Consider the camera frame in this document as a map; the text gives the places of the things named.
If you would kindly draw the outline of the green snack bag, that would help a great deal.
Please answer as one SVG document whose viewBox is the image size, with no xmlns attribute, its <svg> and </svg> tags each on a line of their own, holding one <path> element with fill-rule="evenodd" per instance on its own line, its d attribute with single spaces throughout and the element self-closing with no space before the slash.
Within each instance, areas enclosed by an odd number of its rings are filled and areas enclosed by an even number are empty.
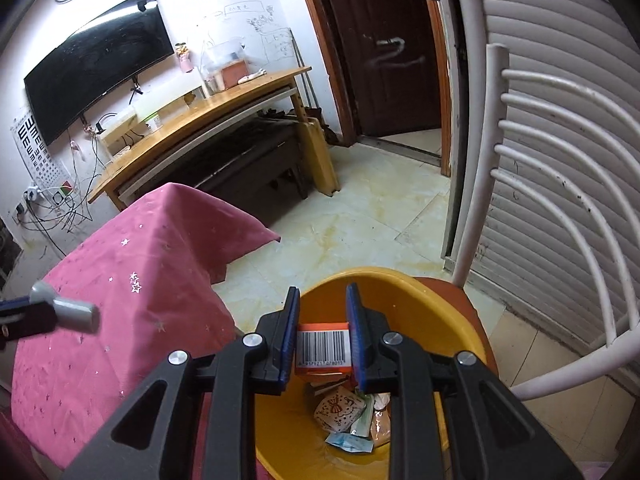
<svg viewBox="0 0 640 480">
<path fill-rule="evenodd" d="M 370 437 L 371 422 L 374 412 L 374 396 L 364 394 L 361 399 L 366 404 L 358 418 L 352 423 L 349 433 L 352 436 L 365 438 Z"/>
</svg>

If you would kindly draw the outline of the white desk shelf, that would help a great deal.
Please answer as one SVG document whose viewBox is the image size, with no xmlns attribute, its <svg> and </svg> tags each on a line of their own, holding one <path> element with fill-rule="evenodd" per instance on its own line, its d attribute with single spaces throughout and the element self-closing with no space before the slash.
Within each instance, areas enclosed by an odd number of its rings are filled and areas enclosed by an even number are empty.
<svg viewBox="0 0 640 480">
<path fill-rule="evenodd" d="M 210 93 L 204 86 L 195 87 L 172 101 L 165 98 L 152 100 L 149 96 L 146 100 L 127 105 L 111 117 L 101 119 L 96 124 L 96 137 L 108 159 L 114 159 L 209 97 Z"/>
</svg>

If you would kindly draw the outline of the wooden desk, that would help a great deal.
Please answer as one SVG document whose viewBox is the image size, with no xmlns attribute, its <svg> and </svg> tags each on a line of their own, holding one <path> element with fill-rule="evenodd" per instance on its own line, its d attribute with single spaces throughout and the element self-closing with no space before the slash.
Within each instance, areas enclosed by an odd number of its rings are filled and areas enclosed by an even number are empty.
<svg viewBox="0 0 640 480">
<path fill-rule="evenodd" d="M 331 196 L 341 189 L 334 170 L 329 145 L 318 120 L 306 113 L 295 78 L 310 72 L 309 66 L 279 70 L 219 92 L 192 110 L 171 119 L 155 132 L 138 141 L 129 151 L 112 160 L 89 192 L 88 202 L 106 195 L 122 211 L 134 192 L 161 171 L 178 162 L 219 133 L 240 124 L 268 106 L 289 99 L 302 142 L 303 168 L 316 189 Z"/>
</svg>

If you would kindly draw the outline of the white metal chair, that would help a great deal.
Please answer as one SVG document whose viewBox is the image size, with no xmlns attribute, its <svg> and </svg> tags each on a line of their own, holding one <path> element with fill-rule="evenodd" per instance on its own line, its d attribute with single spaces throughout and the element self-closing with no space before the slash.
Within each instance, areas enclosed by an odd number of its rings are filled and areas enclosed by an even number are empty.
<svg viewBox="0 0 640 480">
<path fill-rule="evenodd" d="M 574 240 L 575 245 L 586 260 L 594 288 L 598 294 L 603 323 L 604 343 L 601 347 L 594 349 L 573 363 L 513 387 L 513 393 L 520 400 L 527 401 L 550 396 L 550 394 L 591 382 L 593 379 L 610 374 L 638 358 L 639 298 L 634 289 L 634 284 L 632 284 L 631 273 L 627 266 L 623 249 L 620 247 L 612 226 L 608 224 L 605 215 L 602 214 L 601 209 L 591 196 L 570 180 L 569 177 L 562 174 L 561 171 L 550 166 L 548 162 L 543 162 L 535 156 L 525 154 L 504 144 L 504 133 L 511 131 L 521 136 L 530 136 L 569 154 L 578 162 L 581 162 L 582 166 L 590 170 L 595 176 L 599 177 L 601 183 L 613 195 L 614 200 L 616 200 L 628 223 L 633 228 L 639 225 L 639 217 L 622 189 L 594 158 L 551 133 L 506 119 L 506 110 L 509 106 L 519 105 L 528 110 L 540 110 L 551 117 L 574 122 L 575 125 L 585 128 L 594 136 L 598 136 L 603 141 L 608 142 L 612 150 L 620 154 L 620 158 L 623 159 L 631 172 L 638 172 L 639 164 L 620 142 L 617 142 L 603 128 L 594 122 L 590 122 L 585 117 L 579 116 L 562 106 L 511 93 L 509 84 L 512 81 L 540 84 L 541 86 L 563 90 L 574 94 L 574 96 L 580 96 L 597 105 L 601 110 L 605 110 L 609 115 L 625 124 L 631 131 L 638 131 L 639 124 L 623 107 L 620 107 L 601 92 L 560 76 L 531 72 L 530 70 L 514 70 L 510 66 L 509 50 L 506 46 L 503 44 L 490 44 L 487 46 L 485 108 L 482 140 L 480 140 L 480 156 L 478 156 L 471 203 L 461 235 L 458 258 L 454 264 L 454 270 L 452 270 L 452 281 L 455 285 L 462 286 L 468 279 L 476 248 L 480 244 L 480 234 L 482 234 L 488 215 L 491 194 L 494 192 L 496 183 L 502 183 L 541 206 L 543 210 L 552 215 L 552 218 Z M 611 293 L 606 284 L 600 263 L 594 253 L 593 246 L 585 238 L 585 235 L 580 232 L 576 221 L 570 218 L 559 205 L 553 203 L 543 192 L 535 190 L 520 177 L 512 174 L 512 172 L 501 169 L 499 162 L 503 157 L 547 177 L 551 182 L 559 185 L 571 198 L 577 200 L 582 209 L 590 215 L 611 252 L 618 279 L 620 280 L 620 287 L 623 289 L 628 323 L 628 327 L 623 333 L 617 330 Z"/>
</svg>

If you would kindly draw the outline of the cartoon printed white bag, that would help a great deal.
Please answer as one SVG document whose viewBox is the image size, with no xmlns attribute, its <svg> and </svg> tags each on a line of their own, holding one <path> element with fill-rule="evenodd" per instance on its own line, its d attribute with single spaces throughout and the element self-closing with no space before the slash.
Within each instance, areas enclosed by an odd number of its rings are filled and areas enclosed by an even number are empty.
<svg viewBox="0 0 640 480">
<path fill-rule="evenodd" d="M 318 404 L 314 419 L 325 430 L 340 434 L 349 430 L 366 406 L 367 402 L 361 396 L 339 386 Z"/>
</svg>

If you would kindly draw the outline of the white jar green lid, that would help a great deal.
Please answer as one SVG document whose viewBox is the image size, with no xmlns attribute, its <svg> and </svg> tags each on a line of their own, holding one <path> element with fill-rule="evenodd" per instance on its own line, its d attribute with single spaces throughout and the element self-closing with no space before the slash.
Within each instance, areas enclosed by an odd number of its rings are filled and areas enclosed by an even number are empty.
<svg viewBox="0 0 640 480">
<path fill-rule="evenodd" d="M 149 128 L 150 131 L 154 132 L 158 130 L 162 125 L 162 118 L 160 118 L 160 114 L 154 113 L 144 120 L 145 125 Z"/>
</svg>

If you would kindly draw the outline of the eye chart poster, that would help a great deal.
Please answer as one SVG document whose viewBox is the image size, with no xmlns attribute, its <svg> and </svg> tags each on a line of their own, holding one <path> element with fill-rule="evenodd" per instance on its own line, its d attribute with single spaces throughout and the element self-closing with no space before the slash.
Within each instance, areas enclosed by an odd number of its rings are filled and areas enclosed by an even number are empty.
<svg viewBox="0 0 640 480">
<path fill-rule="evenodd" d="M 21 119 L 15 119 L 11 133 L 39 194 L 53 206 L 62 205 L 74 192 L 72 178 L 66 168 L 51 156 L 32 113 L 27 112 Z"/>
</svg>

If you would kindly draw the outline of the orange carton box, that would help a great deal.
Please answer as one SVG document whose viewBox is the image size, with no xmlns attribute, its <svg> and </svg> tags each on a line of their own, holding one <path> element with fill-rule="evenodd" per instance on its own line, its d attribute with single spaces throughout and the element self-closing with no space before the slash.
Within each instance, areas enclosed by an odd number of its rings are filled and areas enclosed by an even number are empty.
<svg viewBox="0 0 640 480">
<path fill-rule="evenodd" d="M 351 370 L 352 348 L 347 322 L 305 323 L 297 326 L 297 375 L 348 374 Z"/>
</svg>

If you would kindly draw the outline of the pink star tablecloth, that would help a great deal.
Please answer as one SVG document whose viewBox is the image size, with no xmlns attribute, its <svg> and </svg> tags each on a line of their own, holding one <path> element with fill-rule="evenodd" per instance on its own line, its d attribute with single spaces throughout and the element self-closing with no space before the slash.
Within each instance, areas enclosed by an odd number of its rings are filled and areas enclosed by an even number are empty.
<svg viewBox="0 0 640 480">
<path fill-rule="evenodd" d="M 170 352 L 215 352 L 235 338 L 215 292 L 227 268 L 277 234 L 219 198 L 178 183 L 145 194 L 46 276 L 62 297 L 95 304 L 94 335 L 56 330 L 20 341 L 11 412 L 60 468 Z"/>
</svg>

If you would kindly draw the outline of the dark brown door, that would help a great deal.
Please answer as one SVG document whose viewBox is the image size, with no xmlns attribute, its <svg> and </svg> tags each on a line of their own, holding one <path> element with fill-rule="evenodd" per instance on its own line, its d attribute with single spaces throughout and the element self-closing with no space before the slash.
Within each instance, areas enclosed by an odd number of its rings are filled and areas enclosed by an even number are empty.
<svg viewBox="0 0 640 480">
<path fill-rule="evenodd" d="M 427 0 L 329 0 L 360 131 L 438 128 L 440 93 Z"/>
</svg>

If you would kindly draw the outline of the pink box on desk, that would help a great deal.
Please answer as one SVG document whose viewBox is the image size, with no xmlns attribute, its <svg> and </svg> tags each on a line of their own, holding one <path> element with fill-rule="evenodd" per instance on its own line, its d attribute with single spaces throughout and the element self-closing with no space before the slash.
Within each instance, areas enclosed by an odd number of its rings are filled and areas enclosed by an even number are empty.
<svg viewBox="0 0 640 480">
<path fill-rule="evenodd" d="M 236 86 L 239 81 L 248 75 L 248 67 L 246 61 L 242 58 L 235 60 L 222 66 L 219 71 L 219 79 L 221 88 L 227 90 Z"/>
</svg>

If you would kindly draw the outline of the grey white tube bottle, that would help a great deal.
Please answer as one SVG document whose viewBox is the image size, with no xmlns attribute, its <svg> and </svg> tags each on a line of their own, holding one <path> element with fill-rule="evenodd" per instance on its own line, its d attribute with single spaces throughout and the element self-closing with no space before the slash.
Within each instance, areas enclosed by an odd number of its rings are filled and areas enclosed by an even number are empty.
<svg viewBox="0 0 640 480">
<path fill-rule="evenodd" d="M 45 302 L 56 315 L 56 325 L 78 333 L 96 334 L 100 329 L 100 310 L 94 304 L 62 297 L 44 281 L 35 282 L 29 293 L 32 302 Z"/>
</svg>

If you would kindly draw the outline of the pink wall holder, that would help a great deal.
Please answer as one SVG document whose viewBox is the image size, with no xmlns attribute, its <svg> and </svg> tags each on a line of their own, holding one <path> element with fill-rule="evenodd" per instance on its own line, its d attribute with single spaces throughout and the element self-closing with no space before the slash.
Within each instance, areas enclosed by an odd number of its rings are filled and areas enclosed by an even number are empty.
<svg viewBox="0 0 640 480">
<path fill-rule="evenodd" d="M 194 69 L 194 66 L 191 60 L 190 49 L 184 42 L 177 42 L 175 44 L 175 52 L 178 58 L 179 66 L 183 73 L 191 73 Z"/>
</svg>

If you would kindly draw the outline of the light blue paper receipt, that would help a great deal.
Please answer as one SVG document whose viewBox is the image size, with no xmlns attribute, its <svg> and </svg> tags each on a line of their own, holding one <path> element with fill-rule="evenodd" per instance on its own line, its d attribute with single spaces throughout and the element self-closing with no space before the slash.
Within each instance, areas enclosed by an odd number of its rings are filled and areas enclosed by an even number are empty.
<svg viewBox="0 0 640 480">
<path fill-rule="evenodd" d="M 373 442 L 367 438 L 335 432 L 326 437 L 326 444 L 349 454 L 369 454 L 374 449 Z"/>
</svg>

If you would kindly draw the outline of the yellow trash bin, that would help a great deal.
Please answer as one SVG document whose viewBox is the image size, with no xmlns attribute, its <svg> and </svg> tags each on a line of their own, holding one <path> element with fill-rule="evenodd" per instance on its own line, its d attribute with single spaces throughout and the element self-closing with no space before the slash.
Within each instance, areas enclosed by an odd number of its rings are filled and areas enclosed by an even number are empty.
<svg viewBox="0 0 640 480">
<path fill-rule="evenodd" d="M 346 288 L 352 283 L 369 330 L 368 388 L 361 393 L 390 394 L 390 442 L 369 454 L 326 444 L 332 432 L 314 419 L 324 396 L 310 393 L 314 376 L 295 373 L 294 352 L 285 392 L 255 398 L 257 472 L 269 479 L 445 477 L 442 452 L 451 445 L 446 403 L 460 372 L 454 358 L 467 351 L 481 367 L 496 368 L 480 318 L 461 286 L 368 266 L 304 292 L 297 326 L 347 322 Z"/>
</svg>

